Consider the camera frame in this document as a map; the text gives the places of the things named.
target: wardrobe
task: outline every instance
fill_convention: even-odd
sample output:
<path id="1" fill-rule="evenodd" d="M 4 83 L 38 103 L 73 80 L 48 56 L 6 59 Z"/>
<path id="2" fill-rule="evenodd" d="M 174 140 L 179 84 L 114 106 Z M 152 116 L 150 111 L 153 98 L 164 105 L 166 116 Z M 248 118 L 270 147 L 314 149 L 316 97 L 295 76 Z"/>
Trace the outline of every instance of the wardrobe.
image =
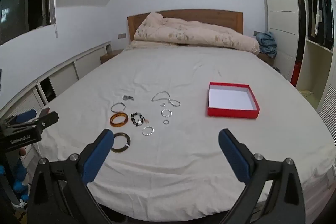
<path id="1" fill-rule="evenodd" d="M 278 45 L 274 66 L 288 81 L 298 75 L 296 89 L 319 113 L 336 143 L 336 47 L 333 45 L 336 0 L 329 0 L 332 8 L 328 17 L 323 11 L 323 22 L 327 20 L 332 38 L 329 44 L 315 37 L 322 11 L 318 9 L 314 17 L 312 2 L 316 5 L 316 0 L 267 0 L 268 31 L 274 34 Z"/>

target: window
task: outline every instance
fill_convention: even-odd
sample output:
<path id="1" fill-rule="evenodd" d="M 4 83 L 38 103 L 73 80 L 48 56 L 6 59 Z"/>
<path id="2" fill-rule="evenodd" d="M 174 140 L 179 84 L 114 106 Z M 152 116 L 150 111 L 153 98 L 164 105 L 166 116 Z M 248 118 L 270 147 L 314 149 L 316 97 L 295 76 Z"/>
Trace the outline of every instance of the window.
<path id="1" fill-rule="evenodd" d="M 0 45 L 34 29 L 55 24 L 54 0 L 0 0 Z"/>

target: vent grille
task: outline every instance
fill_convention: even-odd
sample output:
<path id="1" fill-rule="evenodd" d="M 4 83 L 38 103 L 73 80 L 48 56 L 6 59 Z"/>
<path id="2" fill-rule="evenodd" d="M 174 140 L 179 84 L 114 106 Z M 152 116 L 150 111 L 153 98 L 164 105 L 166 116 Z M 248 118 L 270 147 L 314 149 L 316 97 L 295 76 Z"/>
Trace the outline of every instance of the vent grille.
<path id="1" fill-rule="evenodd" d="M 4 115 L 7 118 L 11 115 L 19 115 L 28 110 L 35 109 L 39 111 L 41 106 L 36 98 L 33 90 L 29 90 L 25 95 L 23 95 Z"/>
<path id="2" fill-rule="evenodd" d="M 319 115 L 328 127 L 336 145 L 336 89 L 331 85 L 329 86 Z"/>

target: blue gripper pad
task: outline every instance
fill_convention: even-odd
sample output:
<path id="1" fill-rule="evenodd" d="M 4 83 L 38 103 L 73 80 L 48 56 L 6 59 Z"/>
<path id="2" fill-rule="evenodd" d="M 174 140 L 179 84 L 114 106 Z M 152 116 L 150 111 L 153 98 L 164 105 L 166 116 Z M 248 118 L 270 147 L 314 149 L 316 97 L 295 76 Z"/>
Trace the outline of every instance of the blue gripper pad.
<path id="1" fill-rule="evenodd" d="M 113 132 L 111 130 L 105 129 L 94 143 L 89 144 L 83 150 L 82 154 L 86 149 L 90 150 L 90 148 L 93 147 L 92 152 L 83 164 L 82 181 L 84 184 L 94 181 L 100 170 L 100 167 L 103 165 L 108 153 L 110 152 L 113 143 Z"/>
<path id="2" fill-rule="evenodd" d="M 15 122 L 24 123 L 24 122 L 27 122 L 31 119 L 34 119 L 35 117 L 36 117 L 36 110 L 32 109 L 32 110 L 29 110 L 25 113 L 22 113 L 22 114 L 18 115 L 15 119 Z"/>
<path id="3" fill-rule="evenodd" d="M 232 137 L 234 138 L 234 140 L 232 140 L 230 136 L 226 133 L 226 131 L 231 134 L 228 129 L 223 129 L 218 135 L 219 146 L 222 149 L 233 172 L 235 172 L 237 179 L 240 182 L 247 184 L 250 180 L 249 165 L 239 149 L 234 144 L 234 141 L 236 143 L 238 143 L 238 141 L 233 136 Z"/>

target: silver necklace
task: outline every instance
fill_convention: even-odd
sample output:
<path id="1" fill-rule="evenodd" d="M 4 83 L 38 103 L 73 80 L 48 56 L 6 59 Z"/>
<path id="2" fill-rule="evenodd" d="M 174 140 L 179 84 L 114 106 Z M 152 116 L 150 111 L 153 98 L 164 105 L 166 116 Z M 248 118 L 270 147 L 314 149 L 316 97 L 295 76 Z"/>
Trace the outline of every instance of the silver necklace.
<path id="1" fill-rule="evenodd" d="M 157 97 L 159 94 L 165 93 L 168 95 L 168 98 L 160 98 L 160 99 L 155 99 L 155 97 Z M 152 102 L 156 102 L 156 101 L 160 101 L 160 100 L 168 100 L 169 104 L 171 104 L 174 107 L 179 107 L 181 105 L 181 103 L 177 100 L 173 100 L 170 99 L 170 94 L 167 91 L 161 91 L 159 93 L 157 93 L 153 98 L 152 98 Z"/>

